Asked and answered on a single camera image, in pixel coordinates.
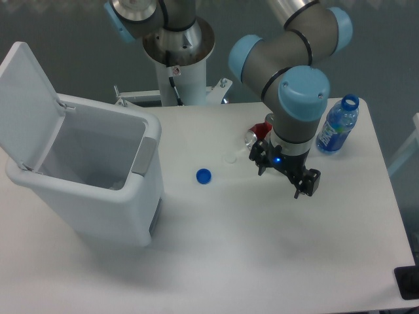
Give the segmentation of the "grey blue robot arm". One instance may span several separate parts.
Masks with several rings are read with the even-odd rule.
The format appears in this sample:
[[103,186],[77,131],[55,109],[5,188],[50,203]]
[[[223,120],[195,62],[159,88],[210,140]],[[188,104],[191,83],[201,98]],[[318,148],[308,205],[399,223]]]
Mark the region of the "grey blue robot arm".
[[[260,172],[273,168],[284,174],[297,195],[311,196],[321,173],[305,162],[330,92],[327,77],[312,65],[342,50],[353,26],[345,11],[319,1],[269,5],[283,33],[271,41],[242,37],[228,55],[228,66],[273,114],[269,138],[252,146],[250,159]],[[215,34],[197,15],[194,1],[106,1],[104,7],[125,41],[141,39],[155,63],[163,105],[205,103],[205,76],[186,70],[206,61]]]

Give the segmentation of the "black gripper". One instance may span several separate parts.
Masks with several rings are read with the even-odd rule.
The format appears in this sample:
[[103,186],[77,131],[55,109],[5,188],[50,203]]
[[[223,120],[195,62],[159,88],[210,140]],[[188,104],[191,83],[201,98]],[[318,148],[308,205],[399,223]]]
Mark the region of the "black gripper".
[[306,169],[305,161],[309,150],[298,156],[283,154],[280,147],[274,148],[265,140],[256,141],[249,153],[249,159],[258,167],[261,176],[267,168],[274,168],[284,174],[294,184],[294,198],[301,194],[312,196],[318,189],[321,172],[317,169]]

